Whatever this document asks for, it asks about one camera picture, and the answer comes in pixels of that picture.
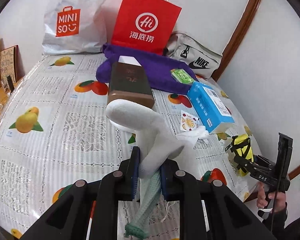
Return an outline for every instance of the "plastic tablecloth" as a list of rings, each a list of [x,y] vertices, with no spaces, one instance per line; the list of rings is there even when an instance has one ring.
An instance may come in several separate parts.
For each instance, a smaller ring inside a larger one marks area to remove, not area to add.
[[[128,159],[135,146],[131,133],[114,127],[106,117],[107,87],[96,81],[103,54],[43,56],[23,78],[0,116],[0,226],[20,237],[78,179],[102,179]],[[242,200],[256,186],[250,176],[239,177],[224,151],[231,136],[248,133],[255,155],[261,154],[244,119],[213,79],[199,81],[210,85],[226,105],[235,125],[225,133],[211,134],[194,146],[202,175],[219,168],[227,186]],[[171,100],[171,93],[153,90],[153,110],[160,113],[172,134],[180,133],[180,112],[197,116],[193,106]],[[17,118],[26,111],[32,130]],[[179,237],[179,205],[169,209],[161,196],[149,225],[150,238]],[[130,222],[139,203],[119,202],[118,239]]]

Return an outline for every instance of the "purple cloth bag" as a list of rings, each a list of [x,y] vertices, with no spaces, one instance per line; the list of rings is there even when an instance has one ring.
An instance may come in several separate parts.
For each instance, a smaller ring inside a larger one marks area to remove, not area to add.
[[[105,54],[107,60],[97,69],[96,78],[99,82],[110,82],[111,65],[119,60],[119,56],[135,57],[145,69],[150,87],[153,89],[186,95],[191,86],[179,83],[173,79],[170,70],[174,68],[183,68],[197,81],[195,74],[186,63],[168,57],[108,43],[103,45],[102,52]]]

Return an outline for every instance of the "white plastic bag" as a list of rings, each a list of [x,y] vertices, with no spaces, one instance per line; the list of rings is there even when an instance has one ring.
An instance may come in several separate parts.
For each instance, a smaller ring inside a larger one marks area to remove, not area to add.
[[[105,0],[49,0],[44,15],[44,55],[100,52],[107,41]]]

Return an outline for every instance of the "black cable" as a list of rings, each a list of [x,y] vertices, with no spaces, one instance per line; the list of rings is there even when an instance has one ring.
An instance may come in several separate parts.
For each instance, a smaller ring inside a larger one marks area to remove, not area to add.
[[[280,182],[281,182],[281,177],[282,177],[282,173],[283,173],[283,165],[284,165],[284,160],[285,159],[286,159],[286,151],[284,151],[284,153],[283,153],[281,169],[280,169],[280,175],[279,175],[279,179],[278,179],[278,185],[277,185],[277,188],[275,190],[274,199],[273,199],[272,218],[271,218],[271,227],[270,227],[270,232],[271,233],[272,233],[272,226],[273,226],[273,219],[274,219],[275,202],[277,200],[277,195],[278,195],[278,192],[279,192],[279,186],[280,186]]]

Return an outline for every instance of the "yellow pouch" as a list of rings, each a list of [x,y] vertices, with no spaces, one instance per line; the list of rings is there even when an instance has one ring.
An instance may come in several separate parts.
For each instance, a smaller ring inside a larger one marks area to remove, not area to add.
[[[254,162],[253,161],[253,152],[252,152],[252,148],[250,145],[250,138],[249,136],[245,133],[242,135],[237,136],[236,138],[233,137],[232,143],[229,146],[235,146],[238,145],[244,141],[248,141],[248,145],[245,145],[243,147],[238,147],[236,148],[236,152],[239,156],[241,157],[245,157],[247,160]],[[245,175],[247,175],[249,172],[248,171],[243,171],[241,168],[239,169],[239,175],[244,177]]]

